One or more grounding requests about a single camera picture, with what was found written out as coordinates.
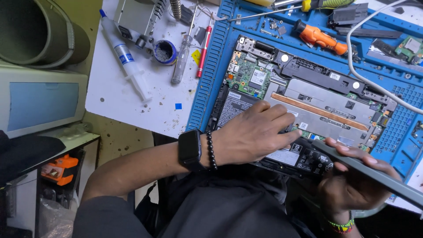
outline clear screwdriver handle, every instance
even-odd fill
[[[192,37],[189,35],[184,36],[181,49],[178,54],[178,60],[176,61],[175,71],[172,76],[172,83],[180,83],[182,76],[184,75],[185,65],[187,64],[188,57],[190,54],[190,45]]]

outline yellow screwdriver handle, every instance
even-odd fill
[[[343,8],[355,0],[304,0],[302,2],[302,11],[309,11],[310,9],[338,9]]]

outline black bead bracelet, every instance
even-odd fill
[[[209,159],[210,159],[210,169],[217,170],[216,160],[214,159],[214,151],[213,151],[213,141],[212,141],[212,132],[207,131],[207,144],[209,145],[207,148],[209,149]]]

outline hand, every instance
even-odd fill
[[[366,166],[401,180],[391,165],[373,158],[362,149],[346,147],[329,137],[324,142],[336,147],[336,151],[341,155],[361,159]],[[391,196],[391,193],[376,181],[348,169],[339,162],[333,163],[333,169],[328,171],[320,182],[318,192],[322,206],[331,214],[345,213],[349,210],[370,210],[380,206]]]
[[[212,133],[217,165],[259,161],[278,149],[289,146],[302,135],[301,130],[278,134],[295,121],[283,105],[270,107],[259,101]]]

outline metal coil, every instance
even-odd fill
[[[182,17],[181,13],[181,1],[180,0],[170,0],[170,6],[172,8],[173,17],[176,20],[180,20]]]

